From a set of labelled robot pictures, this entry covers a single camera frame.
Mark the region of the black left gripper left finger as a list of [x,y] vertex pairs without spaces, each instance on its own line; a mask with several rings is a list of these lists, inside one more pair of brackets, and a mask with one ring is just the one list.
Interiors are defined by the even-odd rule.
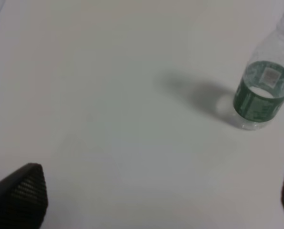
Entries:
[[47,208],[42,165],[28,163],[0,181],[0,229],[39,229]]

